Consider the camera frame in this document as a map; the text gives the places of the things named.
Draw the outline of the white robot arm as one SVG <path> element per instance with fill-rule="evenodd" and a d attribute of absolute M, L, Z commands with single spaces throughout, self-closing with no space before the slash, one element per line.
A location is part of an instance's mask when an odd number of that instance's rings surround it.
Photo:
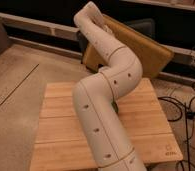
<path fill-rule="evenodd" d="M 112 106 L 137 87 L 142 65 L 135 53 L 113 36 L 95 3 L 88 2 L 74 22 L 107 63 L 73 90 L 73 105 L 98 170 L 147 171 Z"/>

